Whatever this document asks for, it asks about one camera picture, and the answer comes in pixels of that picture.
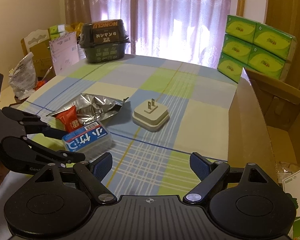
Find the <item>clear plastic clamshell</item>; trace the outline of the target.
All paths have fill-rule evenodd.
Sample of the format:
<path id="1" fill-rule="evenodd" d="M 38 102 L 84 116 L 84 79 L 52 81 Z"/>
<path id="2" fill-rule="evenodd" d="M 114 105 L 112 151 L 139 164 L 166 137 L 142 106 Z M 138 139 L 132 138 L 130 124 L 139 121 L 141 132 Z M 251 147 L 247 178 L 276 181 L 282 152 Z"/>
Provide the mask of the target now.
<path id="1" fill-rule="evenodd" d="M 287 163 L 283 161 L 279 161 L 277 163 L 277 168 L 278 168 L 277 174 L 279 180 L 283 180 L 300 170 L 299 165 L 294 163 Z"/>

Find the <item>white power adapter plug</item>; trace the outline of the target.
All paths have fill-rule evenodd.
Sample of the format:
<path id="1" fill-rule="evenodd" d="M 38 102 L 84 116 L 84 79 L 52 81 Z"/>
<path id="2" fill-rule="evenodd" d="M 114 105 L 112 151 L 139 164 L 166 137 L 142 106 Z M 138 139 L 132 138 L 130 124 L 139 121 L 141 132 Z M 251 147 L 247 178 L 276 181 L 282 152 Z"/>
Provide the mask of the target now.
<path id="1" fill-rule="evenodd" d="M 132 114 L 132 120 L 149 132 L 159 131 L 170 119 L 165 105 L 149 99 L 138 105 Z"/>

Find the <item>blue floss pick box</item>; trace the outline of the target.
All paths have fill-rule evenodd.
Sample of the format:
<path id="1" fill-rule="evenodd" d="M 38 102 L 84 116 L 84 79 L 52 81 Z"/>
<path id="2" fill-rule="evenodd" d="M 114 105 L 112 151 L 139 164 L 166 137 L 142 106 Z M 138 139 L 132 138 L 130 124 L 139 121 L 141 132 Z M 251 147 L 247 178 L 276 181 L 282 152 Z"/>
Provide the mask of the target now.
<path id="1" fill-rule="evenodd" d="M 62 137 L 64 147 L 69 152 L 79 152 L 95 156 L 106 152 L 113 143 L 111 134 L 99 122 L 94 121 Z"/>

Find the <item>red snack packet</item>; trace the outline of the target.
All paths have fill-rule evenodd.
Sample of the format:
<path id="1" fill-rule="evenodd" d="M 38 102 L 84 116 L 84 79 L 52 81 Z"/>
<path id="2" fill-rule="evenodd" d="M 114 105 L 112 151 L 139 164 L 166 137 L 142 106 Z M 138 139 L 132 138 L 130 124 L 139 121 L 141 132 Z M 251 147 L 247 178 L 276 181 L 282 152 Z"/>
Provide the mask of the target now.
<path id="1" fill-rule="evenodd" d="M 61 121 L 68 133 L 82 127 L 82 124 L 77 118 L 76 106 L 72 106 L 68 110 L 62 111 L 61 113 L 57 114 L 56 119 Z"/>

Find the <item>brown carton on side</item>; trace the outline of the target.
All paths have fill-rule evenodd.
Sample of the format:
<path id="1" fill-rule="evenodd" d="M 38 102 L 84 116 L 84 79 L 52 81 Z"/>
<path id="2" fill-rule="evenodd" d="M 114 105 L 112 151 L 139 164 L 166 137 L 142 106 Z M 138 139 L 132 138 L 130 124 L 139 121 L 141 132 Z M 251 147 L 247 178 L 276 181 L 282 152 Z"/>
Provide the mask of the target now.
<path id="1" fill-rule="evenodd" d="M 56 75 L 53 70 L 50 41 L 47 29 L 33 31 L 20 41 L 24 55 L 33 54 L 34 69 L 39 81 L 44 80 L 47 82 Z"/>

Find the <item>sheer purple curtain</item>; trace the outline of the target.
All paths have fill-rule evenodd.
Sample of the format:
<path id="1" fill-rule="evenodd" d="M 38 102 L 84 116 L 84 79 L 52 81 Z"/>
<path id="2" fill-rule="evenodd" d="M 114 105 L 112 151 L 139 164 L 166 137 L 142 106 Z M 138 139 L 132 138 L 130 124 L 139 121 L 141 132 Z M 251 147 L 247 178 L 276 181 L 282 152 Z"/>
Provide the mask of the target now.
<path id="1" fill-rule="evenodd" d="M 121 19 L 127 52 L 216 68 L 231 0 L 64 0 L 67 23 Z"/>

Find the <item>green tissue pack stack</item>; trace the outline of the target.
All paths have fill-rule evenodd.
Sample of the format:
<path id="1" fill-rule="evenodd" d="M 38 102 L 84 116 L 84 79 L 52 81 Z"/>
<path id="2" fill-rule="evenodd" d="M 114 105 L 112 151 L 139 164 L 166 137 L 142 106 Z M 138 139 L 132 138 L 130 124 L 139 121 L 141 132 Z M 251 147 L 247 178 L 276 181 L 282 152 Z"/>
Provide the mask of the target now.
<path id="1" fill-rule="evenodd" d="M 295 36 L 269 25 L 228 15 L 217 70 L 238 82 L 250 68 L 285 81 L 297 46 Z"/>

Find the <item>silver foil bag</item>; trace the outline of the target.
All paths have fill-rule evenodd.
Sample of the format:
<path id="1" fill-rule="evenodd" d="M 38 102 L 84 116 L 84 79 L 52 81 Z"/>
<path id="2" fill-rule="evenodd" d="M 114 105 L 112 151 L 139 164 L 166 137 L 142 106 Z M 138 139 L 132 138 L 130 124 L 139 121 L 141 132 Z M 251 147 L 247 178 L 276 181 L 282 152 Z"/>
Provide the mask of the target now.
<path id="1" fill-rule="evenodd" d="M 104 95 L 81 93 L 47 116 L 56 117 L 75 106 L 79 122 L 85 125 L 116 115 L 128 99 L 129 97 L 120 100 Z"/>

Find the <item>checkered tablecloth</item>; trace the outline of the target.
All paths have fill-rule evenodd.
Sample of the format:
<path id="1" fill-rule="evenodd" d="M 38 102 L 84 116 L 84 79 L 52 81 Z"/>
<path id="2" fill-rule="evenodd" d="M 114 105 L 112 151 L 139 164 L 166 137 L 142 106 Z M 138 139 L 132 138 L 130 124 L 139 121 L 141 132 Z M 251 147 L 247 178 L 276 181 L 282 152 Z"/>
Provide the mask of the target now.
<path id="1" fill-rule="evenodd" d="M 199 179 L 190 154 L 228 159 L 228 113 L 236 83 L 215 69 L 156 57 L 82 60 L 58 74 L 20 107 L 52 127 L 52 112 L 87 93 L 123 100 L 104 121 L 113 167 L 103 183 L 117 196 L 186 195 Z"/>

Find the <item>dark green food container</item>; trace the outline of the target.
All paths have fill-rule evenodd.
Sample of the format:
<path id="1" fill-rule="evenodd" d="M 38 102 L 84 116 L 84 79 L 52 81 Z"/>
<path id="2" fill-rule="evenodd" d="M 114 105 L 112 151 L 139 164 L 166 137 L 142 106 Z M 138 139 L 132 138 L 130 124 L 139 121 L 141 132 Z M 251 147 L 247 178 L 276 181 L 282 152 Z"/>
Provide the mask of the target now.
<path id="1" fill-rule="evenodd" d="M 130 42 L 123 20 L 105 20 L 83 25 L 79 45 L 89 63 L 101 63 L 124 57 Z"/>

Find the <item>brown cardboard box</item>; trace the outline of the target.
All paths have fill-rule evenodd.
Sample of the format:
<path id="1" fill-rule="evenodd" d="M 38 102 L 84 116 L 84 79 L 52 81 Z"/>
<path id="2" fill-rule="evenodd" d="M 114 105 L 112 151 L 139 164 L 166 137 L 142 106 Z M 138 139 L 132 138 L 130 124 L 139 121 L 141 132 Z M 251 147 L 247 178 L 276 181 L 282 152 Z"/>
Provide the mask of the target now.
<path id="1" fill-rule="evenodd" d="M 228 163 L 257 163 L 282 184 L 279 161 L 300 166 L 300 90 L 243 69 L 229 109 Z"/>

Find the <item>white plastic bag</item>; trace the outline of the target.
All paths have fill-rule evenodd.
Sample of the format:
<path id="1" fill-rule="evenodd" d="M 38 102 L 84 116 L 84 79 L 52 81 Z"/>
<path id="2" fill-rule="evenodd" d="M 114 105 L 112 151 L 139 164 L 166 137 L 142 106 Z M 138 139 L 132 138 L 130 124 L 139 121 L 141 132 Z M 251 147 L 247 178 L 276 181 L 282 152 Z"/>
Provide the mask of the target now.
<path id="1" fill-rule="evenodd" d="M 33 63 L 33 53 L 28 53 L 17 66 L 9 72 L 8 84 L 14 95 L 23 100 L 28 98 L 35 90 L 37 84 L 36 70 Z"/>

